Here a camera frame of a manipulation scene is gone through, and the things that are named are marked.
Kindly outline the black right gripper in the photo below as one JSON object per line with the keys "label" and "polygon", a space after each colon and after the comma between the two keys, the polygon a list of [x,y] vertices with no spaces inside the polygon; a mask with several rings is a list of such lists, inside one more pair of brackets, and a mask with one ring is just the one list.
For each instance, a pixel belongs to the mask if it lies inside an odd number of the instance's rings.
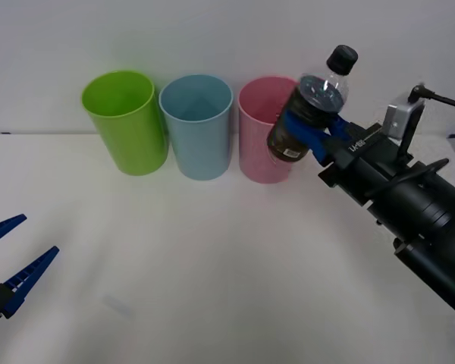
{"label": "black right gripper", "polygon": [[318,175],[327,186],[343,188],[360,205],[374,200],[416,207],[416,185],[407,167],[413,159],[409,147],[414,127],[403,133],[397,145],[381,132],[380,124],[365,129],[340,115],[329,116],[328,133],[324,128],[310,127],[288,111],[283,124],[293,139],[312,151],[321,166],[328,165]]}

